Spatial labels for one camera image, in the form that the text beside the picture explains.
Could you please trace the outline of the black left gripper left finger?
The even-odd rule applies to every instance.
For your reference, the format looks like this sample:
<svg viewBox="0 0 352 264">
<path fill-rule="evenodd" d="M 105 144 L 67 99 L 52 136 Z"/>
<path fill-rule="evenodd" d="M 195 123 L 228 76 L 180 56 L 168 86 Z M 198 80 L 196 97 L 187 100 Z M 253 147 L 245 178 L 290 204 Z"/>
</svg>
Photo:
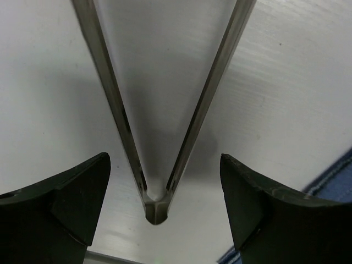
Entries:
<svg viewBox="0 0 352 264">
<path fill-rule="evenodd" d="M 1 195 L 1 263 L 83 263 L 111 172 L 110 156 Z"/>
</svg>

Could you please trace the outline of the stainless steel food tongs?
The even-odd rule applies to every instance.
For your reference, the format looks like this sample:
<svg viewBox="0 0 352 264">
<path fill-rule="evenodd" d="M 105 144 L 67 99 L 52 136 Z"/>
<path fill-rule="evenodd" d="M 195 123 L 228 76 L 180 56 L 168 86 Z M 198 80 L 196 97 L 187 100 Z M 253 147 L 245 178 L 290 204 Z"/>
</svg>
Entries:
<svg viewBox="0 0 352 264">
<path fill-rule="evenodd" d="M 168 218 L 168 211 L 173 196 L 184 174 L 208 109 L 238 46 L 255 3 L 255 1 L 236 1 L 167 181 L 164 196 L 159 200 L 153 200 L 147 193 L 147 182 L 103 36 L 96 6 L 93 1 L 72 1 L 80 30 L 97 70 L 132 170 L 134 181 L 144 206 L 145 217 L 153 225 L 159 225 Z"/>
</svg>

